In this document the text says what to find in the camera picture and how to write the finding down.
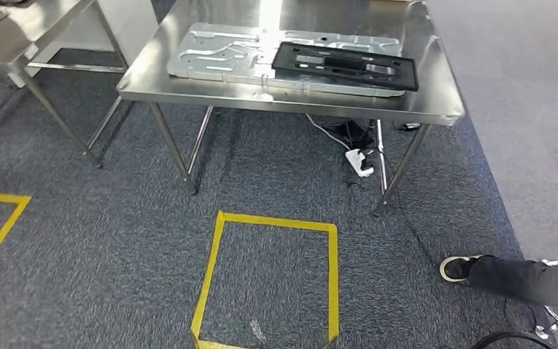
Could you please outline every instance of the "power cord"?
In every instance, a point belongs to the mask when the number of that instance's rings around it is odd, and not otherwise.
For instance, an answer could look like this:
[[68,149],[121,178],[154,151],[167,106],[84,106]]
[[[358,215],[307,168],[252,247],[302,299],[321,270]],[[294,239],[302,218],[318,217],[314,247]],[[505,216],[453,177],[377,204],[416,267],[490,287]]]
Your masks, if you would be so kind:
[[[388,171],[390,173],[390,177],[392,178],[392,176],[394,175],[394,172],[392,171],[393,167],[391,166],[390,161],[388,160],[386,155],[381,151],[380,151],[380,154],[382,155],[382,158],[384,159],[386,165],[388,166]],[[431,266],[433,266],[433,268],[436,268],[439,265],[439,263],[435,262],[435,259],[431,255],[431,252],[429,251],[428,247],[424,244],[424,242],[420,238],[420,235],[418,234],[416,228],[413,226],[412,222],[409,220],[407,214],[405,213],[405,210],[403,208],[403,200],[401,199],[400,191],[398,189],[395,191],[395,195],[397,197],[398,209],[400,211],[400,214],[403,216],[403,220],[405,221],[405,224],[408,226],[410,233],[415,238],[416,243],[418,244],[418,247],[420,248],[421,252],[425,255],[426,259],[429,261]],[[467,285],[460,285],[460,284],[458,284],[457,286],[468,287]],[[506,323],[510,327],[512,327],[512,324],[510,323],[510,320],[508,318],[508,314],[506,312],[507,311],[507,305],[508,305],[508,298],[506,297],[506,298],[504,298],[503,313],[504,313],[504,318],[506,319]],[[534,328],[535,328],[535,325],[537,324],[535,313],[534,313],[533,309],[531,308],[531,306],[527,305],[527,307],[532,314]],[[489,334],[488,336],[483,337],[480,341],[478,341],[470,349],[485,349],[485,348],[488,348],[494,342],[498,342],[499,340],[502,340],[502,339],[505,339],[505,338],[519,338],[519,339],[529,340],[531,342],[534,342],[534,343],[540,345],[542,348],[556,349],[552,344],[543,341],[540,337],[538,337],[534,334],[531,334],[531,333],[521,332],[521,331],[495,332],[495,333]]]
[[315,128],[319,129],[320,131],[324,132],[327,136],[329,136],[332,140],[334,140],[335,142],[343,145],[347,150],[352,150],[350,147],[347,146],[347,144],[343,143],[341,140],[335,138],[333,135],[331,135],[328,131],[326,131],[323,127],[321,127],[320,125],[316,124],[313,119],[311,119],[311,115],[309,115],[308,113],[305,113],[305,115],[307,116],[307,119],[309,119],[309,122],[311,123],[311,125],[313,125]]

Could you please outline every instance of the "table top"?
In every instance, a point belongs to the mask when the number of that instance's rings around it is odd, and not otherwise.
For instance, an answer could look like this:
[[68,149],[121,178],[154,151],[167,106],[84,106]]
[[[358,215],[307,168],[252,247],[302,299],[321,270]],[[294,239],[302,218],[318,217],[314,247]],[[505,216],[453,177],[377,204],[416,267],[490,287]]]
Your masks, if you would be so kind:
[[[416,60],[420,89],[364,97],[170,76],[166,65],[194,23],[386,36]],[[177,1],[117,86],[126,100],[213,105],[451,126],[464,114],[441,42],[424,4],[383,0]]]
[[0,69],[46,48],[94,0],[31,0],[21,7],[0,7]]

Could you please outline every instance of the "white shoe sole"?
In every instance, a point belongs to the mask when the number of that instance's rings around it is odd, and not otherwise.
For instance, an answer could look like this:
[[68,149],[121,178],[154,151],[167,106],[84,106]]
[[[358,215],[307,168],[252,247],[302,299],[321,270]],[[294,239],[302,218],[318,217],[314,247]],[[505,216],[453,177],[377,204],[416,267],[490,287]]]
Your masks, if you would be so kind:
[[462,256],[453,256],[453,257],[448,257],[445,260],[442,261],[442,263],[440,264],[440,275],[442,276],[442,278],[448,282],[461,282],[461,281],[465,281],[466,278],[451,278],[448,275],[446,275],[446,272],[444,271],[444,269],[446,268],[446,265],[454,260],[465,260],[465,261],[469,261],[472,258],[480,258],[482,257],[482,255],[478,255],[478,256],[470,256],[470,257],[462,257]]

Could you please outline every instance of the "gray carpet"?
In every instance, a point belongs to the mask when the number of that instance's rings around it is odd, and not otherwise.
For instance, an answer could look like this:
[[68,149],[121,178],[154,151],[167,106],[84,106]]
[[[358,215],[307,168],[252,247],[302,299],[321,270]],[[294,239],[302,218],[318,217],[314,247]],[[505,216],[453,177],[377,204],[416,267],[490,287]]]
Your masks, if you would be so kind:
[[[114,61],[76,51],[55,58],[72,59]],[[37,80],[88,137],[118,77],[42,71]],[[161,107],[188,156],[204,107]],[[434,128],[400,196],[376,219],[377,177],[358,178],[342,147],[303,115],[218,114],[194,174],[199,194],[190,197],[146,105],[118,109],[97,145],[105,166],[96,170],[26,89],[14,92],[0,112],[0,192],[33,198],[0,246],[0,347],[193,348],[189,326],[219,209],[337,225],[341,332],[332,348],[459,349],[494,331],[532,329],[524,305],[442,282],[413,235],[412,227],[435,262],[520,257],[469,119]],[[397,164],[411,135],[386,127]],[[328,252],[316,234],[228,224],[201,336],[320,348]]]

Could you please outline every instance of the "white cable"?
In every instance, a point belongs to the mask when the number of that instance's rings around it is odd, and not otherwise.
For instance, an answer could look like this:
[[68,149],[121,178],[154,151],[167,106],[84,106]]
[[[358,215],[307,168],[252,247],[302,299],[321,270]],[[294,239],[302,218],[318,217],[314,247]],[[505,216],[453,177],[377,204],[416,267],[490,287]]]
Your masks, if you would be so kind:
[[349,151],[351,150],[351,149],[347,146],[347,144],[345,144],[345,143],[343,143],[342,141],[336,139],[335,137],[333,137],[333,135],[331,135],[330,133],[328,133],[328,131],[326,131],[323,127],[321,127],[320,125],[318,125],[318,124],[316,124],[315,122],[313,122],[313,119],[311,119],[311,115],[309,115],[308,113],[305,113],[304,115],[307,116],[307,119],[309,119],[309,122],[310,122],[313,126],[315,126],[316,128],[320,129],[320,131],[326,133],[327,136],[329,136],[330,138],[332,138],[333,140],[335,140],[335,142],[337,142],[337,143],[343,145],[347,150],[349,150]]

